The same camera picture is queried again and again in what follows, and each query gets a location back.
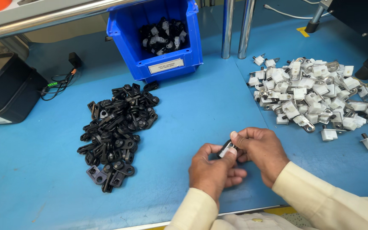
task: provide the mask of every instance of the cream sleeve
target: cream sleeve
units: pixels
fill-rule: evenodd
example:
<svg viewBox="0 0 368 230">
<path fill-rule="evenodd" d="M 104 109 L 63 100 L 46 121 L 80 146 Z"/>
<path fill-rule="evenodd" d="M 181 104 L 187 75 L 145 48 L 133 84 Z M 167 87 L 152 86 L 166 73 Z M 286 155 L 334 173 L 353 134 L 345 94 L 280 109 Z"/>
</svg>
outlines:
<svg viewBox="0 0 368 230">
<path fill-rule="evenodd" d="M 315 228 L 368 230 L 368 197 L 332 186 L 293 162 L 282 170 L 272 190 Z"/>
<path fill-rule="evenodd" d="M 217 216 L 217 204 L 212 197 L 190 188 L 165 230 L 208 230 Z"/>
</svg>

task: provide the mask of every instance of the blue plastic bin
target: blue plastic bin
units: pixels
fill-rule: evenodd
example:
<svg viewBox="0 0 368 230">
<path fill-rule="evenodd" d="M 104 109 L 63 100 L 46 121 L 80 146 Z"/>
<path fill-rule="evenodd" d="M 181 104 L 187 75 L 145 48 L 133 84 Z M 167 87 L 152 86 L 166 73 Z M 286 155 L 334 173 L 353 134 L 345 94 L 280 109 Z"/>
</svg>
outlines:
<svg viewBox="0 0 368 230">
<path fill-rule="evenodd" d="M 202 64 L 198 6 L 194 0 L 153 0 L 121 9 L 109 8 L 107 34 L 113 38 L 136 81 L 163 80 L 194 72 Z M 141 48 L 139 29 L 158 23 L 161 17 L 181 20 L 189 42 L 168 54 L 155 56 Z"/>
</svg>

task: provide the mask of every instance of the green cable connector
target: green cable connector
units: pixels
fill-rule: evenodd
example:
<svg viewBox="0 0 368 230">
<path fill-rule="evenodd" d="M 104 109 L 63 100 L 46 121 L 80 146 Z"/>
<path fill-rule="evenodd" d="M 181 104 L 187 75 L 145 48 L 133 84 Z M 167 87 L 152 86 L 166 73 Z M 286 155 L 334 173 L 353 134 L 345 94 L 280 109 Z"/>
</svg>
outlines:
<svg viewBox="0 0 368 230">
<path fill-rule="evenodd" d="M 57 82 L 52 82 L 52 83 L 49 83 L 48 86 L 54 86 L 54 85 L 57 85 L 58 83 Z"/>
</svg>

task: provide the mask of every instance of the white cable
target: white cable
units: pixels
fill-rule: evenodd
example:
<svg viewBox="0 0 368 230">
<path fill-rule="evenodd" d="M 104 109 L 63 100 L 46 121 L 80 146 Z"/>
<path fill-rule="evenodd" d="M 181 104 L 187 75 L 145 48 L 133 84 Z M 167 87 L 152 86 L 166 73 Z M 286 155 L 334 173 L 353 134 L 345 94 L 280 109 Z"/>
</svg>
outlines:
<svg viewBox="0 0 368 230">
<path fill-rule="evenodd" d="M 289 17 L 292 17 L 292 18 L 298 18 L 298 19 L 312 19 L 313 17 L 311 18 L 305 18 L 305 17 L 298 17 L 298 16 L 293 16 L 293 15 L 290 15 L 290 14 L 287 14 L 287 13 L 283 13 L 283 12 L 280 12 L 279 10 L 275 10 L 274 8 L 270 7 L 269 5 L 265 4 L 263 5 L 263 7 L 267 8 L 267 9 L 271 9 L 277 13 L 280 13 L 280 14 L 283 14 L 283 15 L 286 15 L 286 16 L 289 16 Z"/>
<path fill-rule="evenodd" d="M 317 3 L 312 3 L 312 2 L 309 2 L 308 0 L 302 0 L 302 1 L 305 1 L 305 2 L 307 2 L 307 3 L 309 3 L 309 4 L 319 4 L 319 2 L 317 2 Z"/>
</svg>

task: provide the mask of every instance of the pile of white plastic parts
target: pile of white plastic parts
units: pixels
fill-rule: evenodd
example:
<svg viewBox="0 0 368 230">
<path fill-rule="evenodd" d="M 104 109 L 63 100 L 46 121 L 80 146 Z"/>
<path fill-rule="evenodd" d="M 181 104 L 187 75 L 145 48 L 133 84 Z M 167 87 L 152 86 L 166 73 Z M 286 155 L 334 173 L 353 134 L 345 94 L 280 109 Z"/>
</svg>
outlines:
<svg viewBox="0 0 368 230">
<path fill-rule="evenodd" d="M 352 77 L 352 65 L 300 57 L 277 68 L 279 58 L 264 55 L 253 58 L 266 69 L 250 73 L 247 85 L 257 89 L 255 100 L 277 115 L 277 124 L 293 121 L 312 133 L 314 124 L 323 123 L 322 139 L 330 141 L 368 123 L 368 86 Z M 356 94 L 361 101 L 350 99 Z"/>
</svg>

